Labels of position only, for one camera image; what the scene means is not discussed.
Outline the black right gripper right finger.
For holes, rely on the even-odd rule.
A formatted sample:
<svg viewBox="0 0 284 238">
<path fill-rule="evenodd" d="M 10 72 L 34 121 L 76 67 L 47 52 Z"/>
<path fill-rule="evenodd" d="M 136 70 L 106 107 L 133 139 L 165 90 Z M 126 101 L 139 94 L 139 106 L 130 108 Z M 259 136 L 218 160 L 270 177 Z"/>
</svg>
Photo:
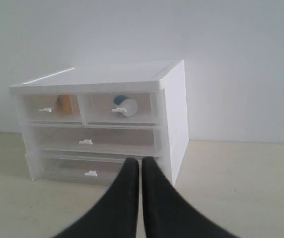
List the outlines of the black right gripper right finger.
<svg viewBox="0 0 284 238">
<path fill-rule="evenodd" d="M 232 238 L 193 208 L 167 180 L 153 157 L 141 167 L 142 206 L 148 238 Z"/>
</svg>

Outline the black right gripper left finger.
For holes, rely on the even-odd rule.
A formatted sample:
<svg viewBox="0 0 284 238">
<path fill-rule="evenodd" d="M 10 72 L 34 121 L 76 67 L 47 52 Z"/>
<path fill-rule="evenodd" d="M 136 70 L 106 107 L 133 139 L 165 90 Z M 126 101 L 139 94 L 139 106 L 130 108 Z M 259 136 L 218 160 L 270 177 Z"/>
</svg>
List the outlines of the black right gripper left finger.
<svg viewBox="0 0 284 238">
<path fill-rule="evenodd" d="M 139 164 L 127 158 L 99 201 L 56 238 L 134 238 L 139 207 Z"/>
</svg>

